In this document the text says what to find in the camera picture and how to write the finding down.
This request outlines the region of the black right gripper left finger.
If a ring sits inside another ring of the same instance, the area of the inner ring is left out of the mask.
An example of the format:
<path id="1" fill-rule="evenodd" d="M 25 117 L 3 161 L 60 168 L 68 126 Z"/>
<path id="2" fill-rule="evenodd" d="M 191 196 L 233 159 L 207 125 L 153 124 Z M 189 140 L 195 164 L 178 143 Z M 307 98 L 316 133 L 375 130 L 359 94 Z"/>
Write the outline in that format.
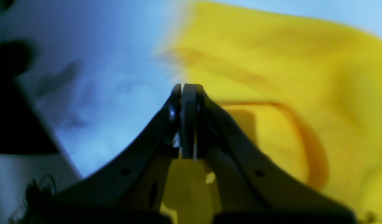
<path id="1" fill-rule="evenodd" d="M 195 85 L 177 84 L 164 106 L 136 139 L 110 163 L 74 186 L 51 197 L 27 191 L 27 224 L 170 224 L 160 204 L 171 162 L 172 144 L 192 158 Z"/>

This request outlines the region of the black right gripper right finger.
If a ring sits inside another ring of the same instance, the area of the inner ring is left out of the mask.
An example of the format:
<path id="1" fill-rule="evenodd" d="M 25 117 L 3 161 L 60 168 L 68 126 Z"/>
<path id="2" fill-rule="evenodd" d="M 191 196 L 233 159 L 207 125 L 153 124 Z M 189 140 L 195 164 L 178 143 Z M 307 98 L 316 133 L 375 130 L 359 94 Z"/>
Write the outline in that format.
<path id="1" fill-rule="evenodd" d="M 196 85 L 196 156 L 213 169 L 222 211 L 214 224 L 356 224 L 347 207 L 291 177 Z"/>

